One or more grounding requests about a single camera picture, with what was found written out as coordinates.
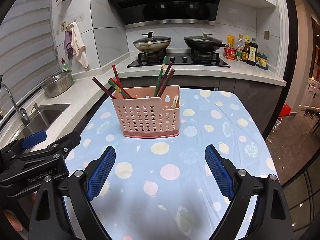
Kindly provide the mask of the left hand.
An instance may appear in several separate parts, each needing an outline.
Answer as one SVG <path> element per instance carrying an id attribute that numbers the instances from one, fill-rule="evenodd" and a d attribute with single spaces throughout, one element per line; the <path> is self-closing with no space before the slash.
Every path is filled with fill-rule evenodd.
<path id="1" fill-rule="evenodd" d="M 36 199 L 36 193 L 33 192 L 30 195 L 31 198 L 31 203 L 34 204 L 35 203 L 35 199 Z M 8 211 L 3 211 L 6 218 L 8 219 L 9 223 L 11 224 L 11 226 L 15 229 L 15 231 L 17 232 L 22 232 L 23 231 L 23 226 L 20 223 L 20 221 L 15 217 L 15 215 L 12 212 L 8 212 Z"/>

